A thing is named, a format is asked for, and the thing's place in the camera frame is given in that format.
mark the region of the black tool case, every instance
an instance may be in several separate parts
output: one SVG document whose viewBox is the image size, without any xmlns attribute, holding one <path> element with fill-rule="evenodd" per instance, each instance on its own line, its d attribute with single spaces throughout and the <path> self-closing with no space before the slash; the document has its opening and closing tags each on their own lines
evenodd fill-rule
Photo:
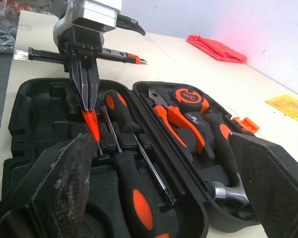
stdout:
<svg viewBox="0 0 298 238">
<path fill-rule="evenodd" d="M 170 205 L 139 153 L 133 135 L 120 133 L 119 124 L 112 119 L 123 150 L 132 151 L 136 158 L 136 166 L 154 203 L 159 206 L 171 238 L 205 238 L 210 225 L 220 231 L 233 233 L 260 224 L 250 205 L 241 209 L 234 203 L 215 202 L 212 199 L 207 185 L 209 181 L 219 181 L 226 186 L 232 186 L 222 165 L 216 159 L 210 161 L 194 152 L 192 158 L 187 158 L 178 142 L 152 110 L 153 104 L 148 97 L 149 88 L 156 88 L 167 94 L 177 86 L 180 84 L 139 82 L 133 86 L 133 90 L 129 90 L 120 83 L 101 80 L 95 109 L 104 155 L 99 155 L 96 145 L 90 172 L 88 202 L 78 237 L 135 237 L 132 224 L 126 220 L 125 208 L 119 199 L 119 178 L 111 161 L 111 157 L 116 153 L 115 141 L 99 110 L 108 90 L 118 91 L 127 102 L 134 121 L 141 127 L 140 142 L 175 199 L 175 205 Z M 199 89 L 196 90 L 209 101 L 210 109 L 222 114 L 233 132 L 254 137 L 251 132 L 242 130 L 237 122 L 231 120 L 231 115 L 211 97 Z M 3 197 L 20 183 L 45 149 L 73 139 L 80 133 L 89 134 L 67 78 L 41 78 L 23 83 L 14 102 L 9 130 L 12 135 L 13 158 L 4 162 Z M 187 129 L 177 129 L 177 132 L 185 141 L 195 139 Z M 272 232 L 271 237 L 282 237 L 274 236 L 274 229 Z"/>
</svg>

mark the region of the tape measure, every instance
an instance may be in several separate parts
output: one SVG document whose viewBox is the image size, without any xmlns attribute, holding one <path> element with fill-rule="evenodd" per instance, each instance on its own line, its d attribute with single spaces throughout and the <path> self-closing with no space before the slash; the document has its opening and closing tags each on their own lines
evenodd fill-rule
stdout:
<svg viewBox="0 0 298 238">
<path fill-rule="evenodd" d="M 172 90 L 171 97 L 179 105 L 182 113 L 204 113 L 210 106 L 208 100 L 202 97 L 200 93 L 192 87 L 176 87 Z"/>
</svg>

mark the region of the yellow label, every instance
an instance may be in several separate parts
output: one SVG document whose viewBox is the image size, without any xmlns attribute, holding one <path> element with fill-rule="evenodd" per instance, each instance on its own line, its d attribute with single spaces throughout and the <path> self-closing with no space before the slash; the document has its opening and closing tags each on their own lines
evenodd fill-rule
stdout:
<svg viewBox="0 0 298 238">
<path fill-rule="evenodd" d="M 288 95 L 281 95 L 279 97 L 266 100 L 266 102 L 298 121 L 297 99 Z"/>
</svg>

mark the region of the white table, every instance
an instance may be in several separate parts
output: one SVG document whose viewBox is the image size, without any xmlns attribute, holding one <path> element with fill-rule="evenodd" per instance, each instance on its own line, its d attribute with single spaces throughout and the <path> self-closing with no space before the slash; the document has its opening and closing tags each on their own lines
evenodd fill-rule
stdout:
<svg viewBox="0 0 298 238">
<path fill-rule="evenodd" d="M 52 30 L 56 17 L 23 11 L 17 32 L 16 50 L 28 47 L 57 52 Z M 104 47 L 145 58 L 148 65 L 97 60 L 100 78 L 132 88 L 138 81 L 187 83 L 200 88 L 233 116 L 249 117 L 260 130 L 256 136 L 282 145 L 298 161 L 298 122 L 268 105 L 265 100 L 298 95 L 245 64 L 219 62 L 184 39 L 116 29 L 105 34 Z M 0 198 L 3 162 L 12 158 L 8 123 L 19 86 L 33 78 L 68 77 L 63 66 L 38 61 L 12 60 L 0 128 Z M 262 226 L 226 234 L 210 227 L 208 238 L 265 238 Z"/>
</svg>

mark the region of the red cloth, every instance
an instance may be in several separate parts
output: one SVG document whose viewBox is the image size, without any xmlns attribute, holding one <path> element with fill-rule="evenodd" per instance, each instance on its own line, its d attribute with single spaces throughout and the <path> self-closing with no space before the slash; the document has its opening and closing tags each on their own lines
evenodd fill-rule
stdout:
<svg viewBox="0 0 298 238">
<path fill-rule="evenodd" d="M 230 49 L 218 41 L 205 39 L 201 36 L 190 35 L 187 38 L 187 42 L 218 61 L 245 63 L 247 60 L 246 56 Z"/>
</svg>

